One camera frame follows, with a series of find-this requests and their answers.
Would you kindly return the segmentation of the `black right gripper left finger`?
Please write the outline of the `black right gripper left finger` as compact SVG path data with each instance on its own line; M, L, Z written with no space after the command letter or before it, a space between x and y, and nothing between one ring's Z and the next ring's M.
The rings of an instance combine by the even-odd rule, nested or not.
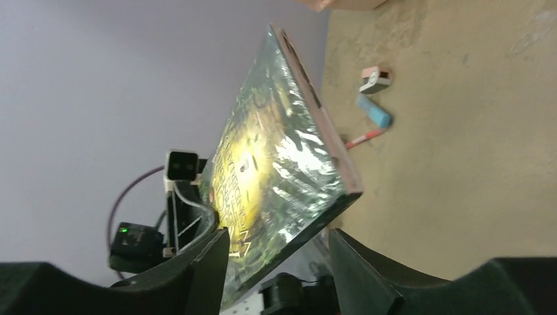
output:
M150 270L102 287L47 262L1 263L2 314L218 314L229 233L216 230Z

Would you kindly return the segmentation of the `green wonderland book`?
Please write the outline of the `green wonderland book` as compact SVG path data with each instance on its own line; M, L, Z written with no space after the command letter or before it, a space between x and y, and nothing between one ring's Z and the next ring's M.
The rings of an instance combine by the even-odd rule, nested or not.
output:
M239 302L363 190L290 39L269 25L199 186L229 231L221 308Z

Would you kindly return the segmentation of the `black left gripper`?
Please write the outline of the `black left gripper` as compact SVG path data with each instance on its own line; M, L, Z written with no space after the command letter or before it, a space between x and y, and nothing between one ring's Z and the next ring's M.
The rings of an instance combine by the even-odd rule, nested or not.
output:
M160 223L145 226L121 222L109 246L109 267L116 272L140 274L190 251L219 223L216 210L202 203L198 187L188 181L170 184L163 219L163 232Z

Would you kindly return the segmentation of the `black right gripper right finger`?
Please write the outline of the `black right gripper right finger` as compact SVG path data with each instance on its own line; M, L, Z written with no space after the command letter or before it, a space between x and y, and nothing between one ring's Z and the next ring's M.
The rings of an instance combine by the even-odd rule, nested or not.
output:
M555 314L556 258L491 259L455 280L409 268L340 229L328 233L342 314Z

